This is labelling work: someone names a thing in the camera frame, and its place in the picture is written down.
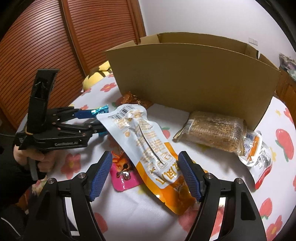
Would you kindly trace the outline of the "person's left hand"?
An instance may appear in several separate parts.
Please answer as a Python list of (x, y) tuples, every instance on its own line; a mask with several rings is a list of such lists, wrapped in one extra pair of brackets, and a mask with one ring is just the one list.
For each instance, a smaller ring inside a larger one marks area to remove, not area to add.
[(41, 172), (50, 172), (55, 165), (55, 158), (57, 151), (50, 151), (43, 154), (41, 151), (34, 147), (29, 147), (26, 150), (20, 150), (17, 146), (14, 146), (13, 155), (15, 160), (22, 166), (27, 165), (28, 159), (39, 161), (38, 168)]

